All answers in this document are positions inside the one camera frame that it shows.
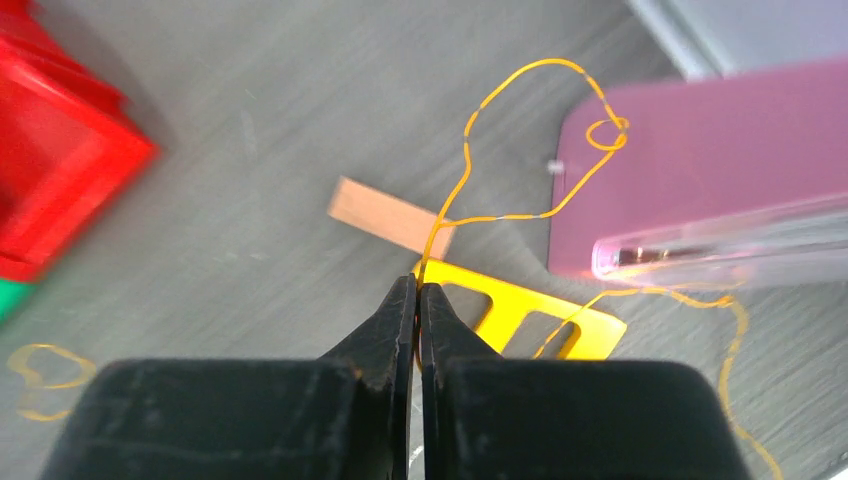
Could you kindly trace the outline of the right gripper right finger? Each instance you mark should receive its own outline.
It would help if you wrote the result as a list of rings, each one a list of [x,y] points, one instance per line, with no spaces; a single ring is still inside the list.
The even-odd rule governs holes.
[[[430,479],[746,479],[706,379],[680,363],[502,357],[419,294]]]

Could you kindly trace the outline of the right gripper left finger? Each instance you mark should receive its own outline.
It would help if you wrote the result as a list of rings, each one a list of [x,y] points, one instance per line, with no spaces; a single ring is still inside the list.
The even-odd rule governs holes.
[[[45,479],[404,479],[416,283],[322,356],[126,359],[84,391]]]

